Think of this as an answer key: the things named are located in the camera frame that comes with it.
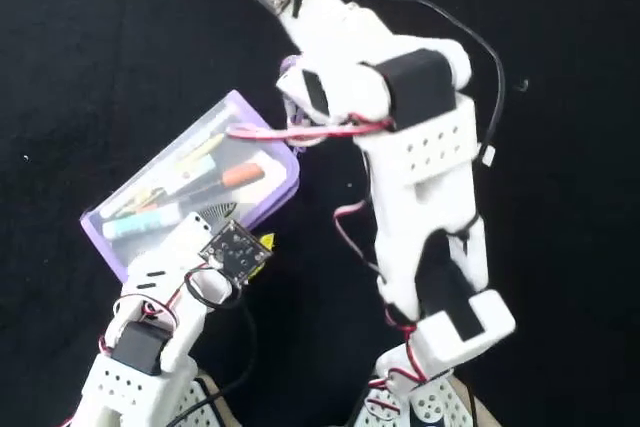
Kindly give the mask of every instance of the white plastic part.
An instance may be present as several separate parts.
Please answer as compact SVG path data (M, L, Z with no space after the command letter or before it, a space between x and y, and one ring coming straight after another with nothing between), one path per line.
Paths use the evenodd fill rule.
M136 294L166 304L183 285L185 273L203 264L198 252L211 238L211 226L197 214L191 214L157 249L136 259L122 288L122 295L128 297L119 301L119 310L105 333L108 347L117 344L127 322L140 318L145 298ZM222 302L231 293L231 286L216 270L198 274L196 283L214 302ZM161 375L148 376L106 354L98 355L83 388L74 426L115 427L122 419L130 426L157 427L173 418L185 389L197 373L196 363L188 353L202 332L209 309L183 292L175 298L171 309L178 323L160 354ZM167 314L158 314L157 322L169 326L172 325L169 319Z
M309 70L322 79L322 87L331 106L331 114L316 110L306 89L303 71ZM345 79L349 88L345 89ZM391 102L384 79L375 70L360 64L308 65L305 58L285 72L276 84L316 124L339 124L354 112L355 105L366 105L367 119L378 121L389 115Z
M379 398L392 405L401 406L401 412L390 415L384 409L372 410L367 402L362 405L354 427L411 427L411 411L425 425L443 425L447 427L473 427L471 415L446 378L415 389L407 397L407 404L400 403L397 397L388 391L371 390L366 399Z
M476 214L474 104L460 94L456 102L453 112L409 129L355 139L371 166L376 255L385 278L378 279L378 288L410 319L419 316L415 275L426 239L439 229L457 232ZM474 286L483 286L484 229L472 234L475 247L459 265Z
M318 123L329 118L343 119L351 112L370 120L388 115L390 99L383 79L360 64L375 66L418 49L429 49L445 56L456 89L463 88L471 77L469 57L458 42L395 35L375 13L355 3L304 0L297 18L289 6L279 19L303 55L296 63L297 69L285 73L278 87L315 118L315 109L303 90L300 69L316 72L330 110L328 117L318 113L324 121Z
M202 389L199 382L195 380L191 382L191 385L185 390L184 395L180 399L178 409L173 413L173 417L177 417L184 410L191 407L193 404L200 402L208 394ZM209 404L203 406L193 414L189 415L186 420L183 420L178 424L178 427L222 427L216 414Z
M196 363L185 357L175 372L149 376L99 354L82 389L73 425L115 427L121 417L126 425L166 425L197 370Z
M485 290L469 299L484 332L463 341L446 312L430 315L417 324L410 343L416 361L427 378L463 364L485 352L489 347L515 330L515 320L495 290ZM392 368L413 372L404 345L385 352L376 363L381 378L390 378L387 386L402 398L415 387L404 377L389 372Z
M475 129L473 100L458 95L451 112L397 133L357 138L356 144L375 162L374 169L413 186L473 160Z

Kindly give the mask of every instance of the black tablecloth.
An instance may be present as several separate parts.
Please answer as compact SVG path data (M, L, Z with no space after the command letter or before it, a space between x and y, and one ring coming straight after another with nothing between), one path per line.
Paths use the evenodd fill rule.
M631 425L640 0L434 1L495 46L508 77L477 191L518 331L467 379L505 425ZM425 8L369 5L397 32L463 42L484 128L486 54ZM281 125L273 84L294 49L251 0L0 0L0 12L0 423L57 425L119 290L79 216L231 89ZM258 367L229 397L248 427L344 421L400 340L331 222L364 189L357 150L327 142L301 162L298 195L263 225L277 256L248 294ZM372 239L369 216L348 227ZM216 313L193 354L225 384L246 344L241 317Z

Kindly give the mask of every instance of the pencil case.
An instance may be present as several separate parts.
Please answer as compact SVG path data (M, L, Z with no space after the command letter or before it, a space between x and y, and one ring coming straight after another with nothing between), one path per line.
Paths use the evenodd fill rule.
M230 124L267 127L236 91L230 92L80 223L121 280L128 266L154 249L188 214L215 225L233 218L253 228L289 200L300 167L282 142L225 135Z

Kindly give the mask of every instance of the yellow sticker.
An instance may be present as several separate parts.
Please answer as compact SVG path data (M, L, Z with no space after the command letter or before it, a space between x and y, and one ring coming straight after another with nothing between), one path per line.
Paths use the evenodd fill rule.
M273 250L273 247L276 244L276 234L263 235L262 237L260 237L260 243L264 245L267 249ZM262 271L262 269L264 269L264 264L259 266L256 270L254 270L247 280L253 279L256 275L258 275L260 271Z

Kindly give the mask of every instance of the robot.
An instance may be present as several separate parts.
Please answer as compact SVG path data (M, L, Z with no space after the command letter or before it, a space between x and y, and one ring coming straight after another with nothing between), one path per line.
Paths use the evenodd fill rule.
M289 105L286 138L311 146L348 132L363 153L378 225L377 263L368 265L378 273L389 322L405 334L404 344L376 362L353 425L471 425L434 424L442 415L428 400L436 387L449 388L453 368L513 332L515 321L488 288L473 164L489 150L483 145L479 152L474 103L459 92L471 76L466 52L452 40L394 34L372 11L342 0L258 1L301 52L277 83ZM258 140L260 134L230 132ZM192 417L172 421L185 409L184 392L195 388L204 397L188 353L205 316L241 288L216 259L203 264L199 254L214 237L213 227L193 214L130 267L68 425L197 425L197 409L202 424L218 425L198 395ZM208 306L184 289L196 275ZM150 278L154 287L142 292ZM139 321L141 309L155 316L153 328Z

